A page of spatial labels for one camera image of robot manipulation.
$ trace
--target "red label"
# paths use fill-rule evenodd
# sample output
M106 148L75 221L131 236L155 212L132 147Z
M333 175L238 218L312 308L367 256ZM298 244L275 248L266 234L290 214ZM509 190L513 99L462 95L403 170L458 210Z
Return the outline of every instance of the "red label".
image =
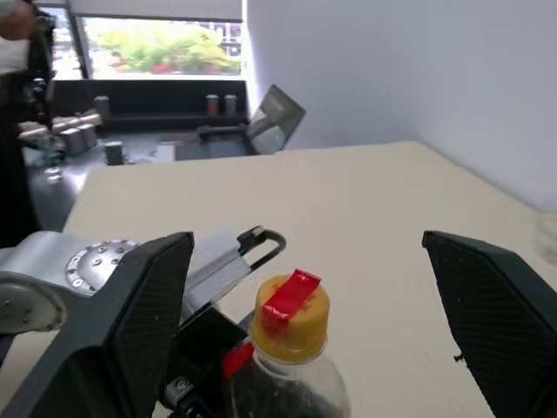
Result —
M276 334L286 329L290 318L302 308L320 281L313 274L294 271L290 279L263 305L265 331Z
M255 348L250 342L243 346L233 348L233 350L223 359L223 375L225 379L230 379L240 368L246 364L253 356Z

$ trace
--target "desk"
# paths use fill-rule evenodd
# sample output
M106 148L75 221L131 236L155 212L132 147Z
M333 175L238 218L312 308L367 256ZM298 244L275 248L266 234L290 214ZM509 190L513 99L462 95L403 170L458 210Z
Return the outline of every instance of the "desk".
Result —
M227 314L247 314L268 274L315 273L331 296L328 350L353 417L481 418L492 414L453 360L459 349L422 233L514 250L556 287L530 244L535 215L425 146L398 143L98 170L65 231L142 241L176 231L202 237L221 226L275 229L288 239L286 251L222 300ZM22 357L32 357L25 351L37 338L17 338L0 386L6 376L11 386L21 381Z

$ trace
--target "red cap tab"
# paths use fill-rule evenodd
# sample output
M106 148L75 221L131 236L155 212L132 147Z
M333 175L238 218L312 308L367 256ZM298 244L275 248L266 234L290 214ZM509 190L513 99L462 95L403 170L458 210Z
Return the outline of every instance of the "red cap tab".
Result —
M313 274L295 270L292 276L263 305L265 329L275 334L286 327L290 318L318 288L321 279Z

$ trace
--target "white wall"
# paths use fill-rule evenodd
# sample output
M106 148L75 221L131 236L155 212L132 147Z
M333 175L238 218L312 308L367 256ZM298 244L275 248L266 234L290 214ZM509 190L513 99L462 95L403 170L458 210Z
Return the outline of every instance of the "white wall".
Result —
M249 0L247 19L252 97L276 83L308 110L289 147L418 139L557 195L554 0Z

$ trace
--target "metal bolt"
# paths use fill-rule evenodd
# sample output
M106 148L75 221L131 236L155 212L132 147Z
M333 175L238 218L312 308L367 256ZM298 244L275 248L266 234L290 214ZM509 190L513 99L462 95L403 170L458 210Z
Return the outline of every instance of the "metal bolt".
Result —
M185 390L188 387L185 381L178 381L176 382L176 389L177 390Z

